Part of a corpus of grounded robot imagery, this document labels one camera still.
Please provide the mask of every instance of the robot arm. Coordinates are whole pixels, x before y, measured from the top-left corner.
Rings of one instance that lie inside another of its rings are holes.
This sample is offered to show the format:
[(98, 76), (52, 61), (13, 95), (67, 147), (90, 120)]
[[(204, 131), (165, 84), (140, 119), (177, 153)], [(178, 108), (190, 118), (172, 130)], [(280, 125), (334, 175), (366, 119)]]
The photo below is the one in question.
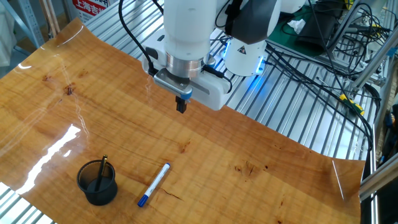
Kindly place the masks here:
[[(176, 95), (181, 113), (190, 98), (213, 110), (221, 109), (230, 86), (222, 73), (208, 65), (215, 22), (216, 26), (224, 24), (219, 27), (237, 41), (248, 46), (262, 45), (277, 24), (280, 6), (281, 0), (165, 0), (164, 29), (144, 43), (159, 71), (154, 83)], [(142, 66), (147, 72), (145, 57)]]

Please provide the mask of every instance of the blue led light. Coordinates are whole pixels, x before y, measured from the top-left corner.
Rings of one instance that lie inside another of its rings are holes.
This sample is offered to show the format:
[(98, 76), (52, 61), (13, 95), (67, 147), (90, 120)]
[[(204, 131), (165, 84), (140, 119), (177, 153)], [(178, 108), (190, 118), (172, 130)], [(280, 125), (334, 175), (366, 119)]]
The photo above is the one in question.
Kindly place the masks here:
[(262, 57), (260, 58), (259, 65), (257, 65), (256, 73), (262, 73), (262, 70), (260, 71), (260, 68), (261, 68), (261, 64), (262, 64), (262, 60), (263, 60), (263, 59), (264, 59), (264, 56), (262, 56)]
[(226, 48), (225, 48), (225, 51), (224, 51), (224, 54), (223, 54), (223, 57), (225, 57), (225, 55), (226, 55), (226, 51), (228, 50), (228, 47), (229, 47), (229, 45), (231, 44), (231, 41), (228, 41), (228, 44), (226, 45)]

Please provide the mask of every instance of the white marker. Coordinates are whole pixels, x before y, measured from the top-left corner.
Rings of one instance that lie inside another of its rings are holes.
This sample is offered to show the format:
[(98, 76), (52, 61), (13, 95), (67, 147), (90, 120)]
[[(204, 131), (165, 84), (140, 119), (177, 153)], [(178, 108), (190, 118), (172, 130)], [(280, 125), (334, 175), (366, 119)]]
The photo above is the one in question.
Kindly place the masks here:
[(142, 196), (142, 198), (138, 202), (138, 206), (143, 207), (145, 205), (145, 202), (147, 202), (149, 196), (155, 190), (156, 186), (162, 180), (163, 176), (166, 174), (166, 172), (168, 171), (169, 168), (170, 168), (169, 163), (164, 164), (162, 170), (159, 172), (159, 174), (157, 174), (155, 180), (150, 184), (148, 190), (145, 191), (145, 194)]

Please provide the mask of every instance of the wooden board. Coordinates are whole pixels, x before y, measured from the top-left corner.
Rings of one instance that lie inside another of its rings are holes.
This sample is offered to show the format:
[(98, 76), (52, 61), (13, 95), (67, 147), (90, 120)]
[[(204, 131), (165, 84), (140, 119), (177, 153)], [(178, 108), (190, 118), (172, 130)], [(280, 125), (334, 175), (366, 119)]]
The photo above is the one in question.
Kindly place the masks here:
[[(0, 181), (57, 223), (359, 223), (363, 161), (317, 154), (226, 106), (180, 114), (174, 100), (75, 20), (0, 80)], [(76, 174), (103, 154), (119, 191), (96, 207)]]

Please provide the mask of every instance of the black cup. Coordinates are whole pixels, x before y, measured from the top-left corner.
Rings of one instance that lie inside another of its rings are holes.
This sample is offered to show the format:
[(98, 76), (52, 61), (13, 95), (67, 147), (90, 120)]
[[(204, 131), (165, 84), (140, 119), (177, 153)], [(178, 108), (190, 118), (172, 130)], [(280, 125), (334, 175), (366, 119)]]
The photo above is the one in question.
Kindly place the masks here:
[(110, 203), (118, 192), (118, 185), (114, 179), (114, 168), (108, 162), (104, 167), (99, 190), (95, 191), (100, 167), (101, 160), (90, 161), (80, 168), (77, 173), (77, 185), (85, 193), (89, 203), (93, 205), (106, 205)]

